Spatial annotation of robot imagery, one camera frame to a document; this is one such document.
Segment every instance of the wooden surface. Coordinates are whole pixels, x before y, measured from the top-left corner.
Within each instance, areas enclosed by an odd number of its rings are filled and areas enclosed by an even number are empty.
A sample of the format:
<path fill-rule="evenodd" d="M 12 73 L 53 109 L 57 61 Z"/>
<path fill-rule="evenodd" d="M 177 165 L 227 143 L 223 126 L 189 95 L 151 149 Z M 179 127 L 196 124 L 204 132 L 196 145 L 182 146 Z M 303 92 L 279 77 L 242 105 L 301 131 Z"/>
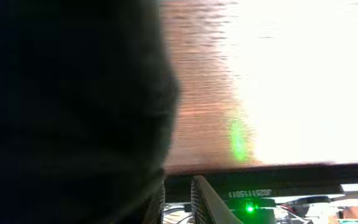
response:
<path fill-rule="evenodd" d="M 182 90 L 168 173 L 358 162 L 344 152 L 358 147 L 358 1 L 162 1 L 161 17 Z"/>

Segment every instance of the black sleeve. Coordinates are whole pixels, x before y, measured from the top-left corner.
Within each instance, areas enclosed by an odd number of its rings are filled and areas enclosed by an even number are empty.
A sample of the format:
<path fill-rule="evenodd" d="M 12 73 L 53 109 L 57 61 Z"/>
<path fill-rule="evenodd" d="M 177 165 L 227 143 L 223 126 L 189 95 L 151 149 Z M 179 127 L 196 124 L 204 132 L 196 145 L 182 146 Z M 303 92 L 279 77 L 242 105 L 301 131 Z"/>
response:
<path fill-rule="evenodd" d="M 94 223 L 160 186 L 178 85 L 143 0 L 0 0 L 0 223 Z"/>

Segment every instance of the brown surface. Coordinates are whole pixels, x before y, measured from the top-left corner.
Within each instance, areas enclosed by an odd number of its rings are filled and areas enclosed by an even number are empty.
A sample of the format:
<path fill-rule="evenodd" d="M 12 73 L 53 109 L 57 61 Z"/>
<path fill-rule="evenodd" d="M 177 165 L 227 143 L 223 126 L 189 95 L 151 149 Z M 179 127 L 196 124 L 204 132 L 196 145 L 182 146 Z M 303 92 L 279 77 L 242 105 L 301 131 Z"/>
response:
<path fill-rule="evenodd" d="M 238 16 L 231 10 L 235 7 L 235 1 L 162 3 L 165 37 L 182 90 L 165 166 L 169 173 L 255 164 L 250 149 L 241 161 L 231 149 L 231 123 L 244 125 L 235 95 L 236 71 L 227 65 L 232 52 L 226 49 L 233 43 L 224 31 Z"/>

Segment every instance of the dark fabric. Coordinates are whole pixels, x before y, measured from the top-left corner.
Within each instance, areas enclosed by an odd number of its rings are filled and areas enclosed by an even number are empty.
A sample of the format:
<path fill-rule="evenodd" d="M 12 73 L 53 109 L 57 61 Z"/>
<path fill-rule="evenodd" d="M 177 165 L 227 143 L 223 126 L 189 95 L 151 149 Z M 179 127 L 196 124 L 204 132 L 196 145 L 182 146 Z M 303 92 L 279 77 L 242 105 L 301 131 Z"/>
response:
<path fill-rule="evenodd" d="M 108 223 L 163 179 L 178 87 L 157 5 L 0 0 L 0 223 Z"/>

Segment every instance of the dark blurry object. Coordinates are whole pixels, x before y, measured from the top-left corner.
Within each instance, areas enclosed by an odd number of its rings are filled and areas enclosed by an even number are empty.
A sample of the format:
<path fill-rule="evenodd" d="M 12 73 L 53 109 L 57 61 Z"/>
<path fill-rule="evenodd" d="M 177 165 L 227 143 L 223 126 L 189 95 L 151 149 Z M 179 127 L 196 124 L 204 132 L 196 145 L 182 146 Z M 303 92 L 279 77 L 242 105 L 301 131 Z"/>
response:
<path fill-rule="evenodd" d="M 157 9 L 0 1 L 0 223 L 108 223 L 157 191 L 178 90 Z"/>

